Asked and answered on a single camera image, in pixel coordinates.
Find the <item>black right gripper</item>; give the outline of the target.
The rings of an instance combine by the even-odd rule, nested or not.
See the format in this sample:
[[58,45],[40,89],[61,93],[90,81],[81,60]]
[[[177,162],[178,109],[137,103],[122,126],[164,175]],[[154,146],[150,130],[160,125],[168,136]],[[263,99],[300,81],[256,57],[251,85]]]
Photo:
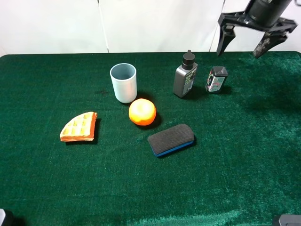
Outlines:
[[292,33],[298,26],[294,20],[281,17],[290,3],[290,0],[251,0],[244,11],[222,13],[218,20],[220,37],[217,55],[223,54],[227,46],[235,39],[235,26],[265,32],[253,51],[255,58],[260,58],[273,47],[285,42],[286,33]]

